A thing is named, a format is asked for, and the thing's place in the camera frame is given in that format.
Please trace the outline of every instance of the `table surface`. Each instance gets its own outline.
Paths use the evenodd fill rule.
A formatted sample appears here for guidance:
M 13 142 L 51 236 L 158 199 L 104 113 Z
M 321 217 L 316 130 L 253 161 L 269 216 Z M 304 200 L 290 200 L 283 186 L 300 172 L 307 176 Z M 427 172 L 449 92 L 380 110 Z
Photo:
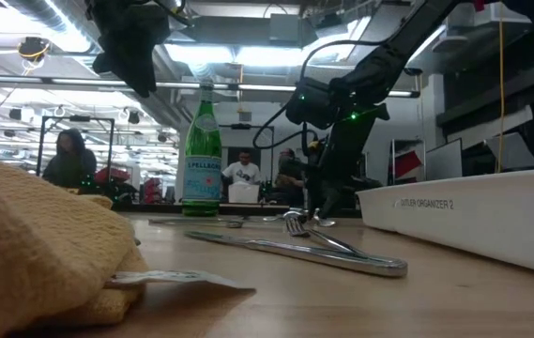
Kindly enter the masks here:
M 131 218 L 152 269 L 204 270 L 256 290 L 151 284 L 124 323 L 52 336 L 534 337 L 529 269 L 374 230 L 360 220 L 321 229 L 367 253 L 406 260 L 408 275 L 390 279 L 183 236 L 200 230 L 312 245 L 289 238 L 282 223 L 227 229 Z

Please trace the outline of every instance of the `person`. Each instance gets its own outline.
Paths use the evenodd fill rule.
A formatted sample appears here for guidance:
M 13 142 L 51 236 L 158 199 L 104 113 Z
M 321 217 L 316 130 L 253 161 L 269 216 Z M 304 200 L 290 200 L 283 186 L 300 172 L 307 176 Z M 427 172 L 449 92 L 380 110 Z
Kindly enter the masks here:
M 279 154 L 279 174 L 275 188 L 285 194 L 285 200 L 291 207 L 304 207 L 304 180 L 301 169 L 290 163 L 296 159 L 294 150 L 287 148 Z
M 96 156 L 85 148 L 76 129 L 61 131 L 56 141 L 56 156 L 43 171 L 43 179 L 63 188 L 79 188 L 88 175 L 96 173 Z
M 252 163 L 249 149 L 241 149 L 239 161 L 231 163 L 222 171 L 225 178 L 232 179 L 233 183 L 245 182 L 248 184 L 260 184 L 260 170 L 258 165 Z

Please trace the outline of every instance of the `white box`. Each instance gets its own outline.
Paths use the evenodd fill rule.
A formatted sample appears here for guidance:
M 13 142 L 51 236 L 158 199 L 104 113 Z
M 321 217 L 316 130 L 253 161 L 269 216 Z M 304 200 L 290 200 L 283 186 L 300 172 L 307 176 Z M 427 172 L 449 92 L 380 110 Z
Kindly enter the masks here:
M 534 170 L 386 187 L 358 196 L 366 225 L 534 269 Z
M 260 186 L 232 184 L 229 186 L 229 203 L 257 203 Z

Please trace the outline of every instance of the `white t-shirt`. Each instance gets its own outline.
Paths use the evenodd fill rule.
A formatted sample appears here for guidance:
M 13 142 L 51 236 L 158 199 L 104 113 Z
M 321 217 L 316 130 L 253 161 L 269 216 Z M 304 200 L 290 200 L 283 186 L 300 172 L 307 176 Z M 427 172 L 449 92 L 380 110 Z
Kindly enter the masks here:
M 260 182 L 260 170 L 258 170 L 258 165 L 254 163 L 248 163 L 248 165 L 243 165 L 238 161 L 231 163 L 222 174 L 225 177 L 232 177 L 234 183 L 258 184 Z

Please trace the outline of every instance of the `metal utensil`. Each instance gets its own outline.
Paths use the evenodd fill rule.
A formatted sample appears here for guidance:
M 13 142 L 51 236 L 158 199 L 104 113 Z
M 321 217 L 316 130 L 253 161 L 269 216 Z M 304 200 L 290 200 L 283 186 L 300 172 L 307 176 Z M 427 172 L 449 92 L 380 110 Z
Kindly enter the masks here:
M 335 221 L 332 221 L 332 220 L 328 220 L 328 219 L 321 219 L 319 217 L 319 211 L 320 209 L 317 208 L 315 211 L 314 211 L 314 220 L 316 221 L 316 225 L 318 226 L 323 226 L 323 227 L 330 227 L 330 226 L 333 226 L 335 225 Z
M 296 212 L 300 215 L 308 215 L 308 210 L 307 209 L 303 209 L 301 207 L 290 207 L 289 208 L 289 211 L 286 212 L 285 214 L 283 215 L 278 215 L 278 216 L 267 216 L 267 217 L 264 217 L 263 218 L 263 221 L 264 222 L 276 222 L 276 221 L 284 221 L 285 220 L 285 215 L 288 214 L 289 212 Z
M 386 277 L 403 277 L 406 275 L 408 267 L 405 261 L 396 258 L 354 255 L 336 250 L 285 244 L 264 239 L 234 238 L 200 231 L 187 231 L 185 236 Z
M 154 220 L 153 223 L 202 223 L 202 224 L 224 224 L 228 228 L 240 228 L 245 222 L 250 220 L 249 216 L 242 216 L 234 219 L 223 218 L 197 218 L 197 217 L 175 217 L 163 220 Z
M 316 243 L 328 246 L 329 248 L 338 250 L 346 254 L 367 256 L 366 253 L 356 249 L 350 244 L 342 242 L 341 240 L 323 234 L 320 231 L 304 229 L 302 221 L 299 219 L 298 215 L 292 213 L 292 211 L 288 212 L 286 215 L 287 217 L 285 218 L 285 227 L 291 237 L 310 238 Z
M 283 215 L 285 219 L 285 228 L 291 237 L 308 238 L 311 236 L 299 220 L 301 214 L 297 211 L 288 211 Z

